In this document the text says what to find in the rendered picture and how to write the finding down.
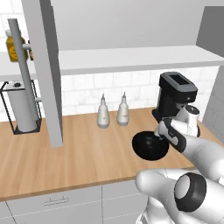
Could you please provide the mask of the grey base cabinet door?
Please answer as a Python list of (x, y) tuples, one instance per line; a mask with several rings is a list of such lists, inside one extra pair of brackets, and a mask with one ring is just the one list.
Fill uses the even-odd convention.
[(14, 216), (17, 224), (102, 224), (102, 203), (63, 206)]
[(136, 224), (147, 200), (148, 197), (140, 193), (105, 199), (102, 202), (103, 224)]

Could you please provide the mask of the wide grey drawer front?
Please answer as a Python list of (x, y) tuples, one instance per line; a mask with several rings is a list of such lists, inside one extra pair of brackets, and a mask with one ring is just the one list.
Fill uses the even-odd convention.
[[(50, 198), (52, 200), (59, 200), (62, 197), (69, 198), (69, 202), (44, 206), (44, 202)], [(102, 188), (98, 186), (92, 186), (87, 188), (75, 189), (64, 192), (49, 193), (34, 197), (8, 200), (7, 203), (13, 215), (26, 214), (38, 211), (46, 211), (48, 209), (56, 209), (59, 207), (70, 207), (73, 205), (87, 204), (95, 201), (100, 201), (102, 198)]]

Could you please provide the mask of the narrow grey drawer front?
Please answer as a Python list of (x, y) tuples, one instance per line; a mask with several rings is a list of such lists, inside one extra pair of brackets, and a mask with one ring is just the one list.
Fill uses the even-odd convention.
[(140, 193), (137, 190), (135, 180), (122, 181), (112, 184), (106, 184), (102, 186), (102, 199), (103, 200), (114, 200), (124, 197), (139, 196), (144, 200), (147, 196)]

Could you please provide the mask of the white bottle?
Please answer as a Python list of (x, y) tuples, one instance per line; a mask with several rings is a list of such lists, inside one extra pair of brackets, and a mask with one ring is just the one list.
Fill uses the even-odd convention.
[(116, 121), (120, 126), (126, 126), (130, 120), (129, 106), (126, 102), (126, 95), (122, 96), (122, 101), (119, 104)]
[(96, 121), (97, 121), (97, 125), (102, 129), (106, 129), (110, 123), (109, 110), (108, 110), (108, 106), (106, 105), (104, 96), (101, 97), (101, 105), (98, 108)]

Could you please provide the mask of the black bowl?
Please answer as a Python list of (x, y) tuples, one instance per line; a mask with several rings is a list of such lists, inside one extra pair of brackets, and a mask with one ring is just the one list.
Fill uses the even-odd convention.
[(156, 161), (167, 154), (169, 143), (156, 136), (153, 131), (141, 131), (133, 136), (132, 148), (140, 158)]

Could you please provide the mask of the white wall cabinet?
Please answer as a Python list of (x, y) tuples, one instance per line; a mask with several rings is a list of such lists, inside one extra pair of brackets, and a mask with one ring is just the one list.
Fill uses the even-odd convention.
[[(27, 39), (22, 0), (18, 24)], [(51, 0), (60, 75), (220, 65), (196, 45), (206, 6), (224, 0)]]

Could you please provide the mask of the amber bottle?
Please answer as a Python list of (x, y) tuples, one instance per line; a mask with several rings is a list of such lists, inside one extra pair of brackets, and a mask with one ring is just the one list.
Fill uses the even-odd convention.
[(5, 31), (7, 39), (6, 39), (6, 46), (7, 46), (7, 51), (9, 54), (9, 58), (11, 62), (17, 62), (18, 61), (18, 56), (15, 50), (15, 46), (14, 46), (14, 42), (13, 42), (13, 38), (11, 35), (11, 31), (10, 30), (6, 30)]

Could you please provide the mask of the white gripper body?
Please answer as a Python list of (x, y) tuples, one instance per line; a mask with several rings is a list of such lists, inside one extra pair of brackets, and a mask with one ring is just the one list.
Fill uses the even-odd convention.
[(161, 138), (167, 138), (169, 140), (172, 139), (171, 130), (172, 130), (172, 119), (165, 118), (162, 120), (159, 125), (157, 126), (157, 132)]

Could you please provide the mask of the black coffee machine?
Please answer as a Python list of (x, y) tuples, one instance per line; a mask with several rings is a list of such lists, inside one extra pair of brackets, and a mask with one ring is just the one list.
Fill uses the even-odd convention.
[(200, 111), (192, 105), (198, 89), (184, 75), (178, 72), (165, 72), (159, 78), (157, 107), (152, 110), (154, 118), (174, 119), (174, 127), (183, 134), (199, 137), (198, 119)]

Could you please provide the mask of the white paper towel roll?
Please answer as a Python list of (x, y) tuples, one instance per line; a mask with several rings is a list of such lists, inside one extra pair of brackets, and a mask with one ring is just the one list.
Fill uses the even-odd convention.
[(22, 132), (35, 130), (37, 124), (36, 120), (32, 118), (24, 83), (22, 81), (12, 81), (6, 86), (6, 89), (18, 129)]

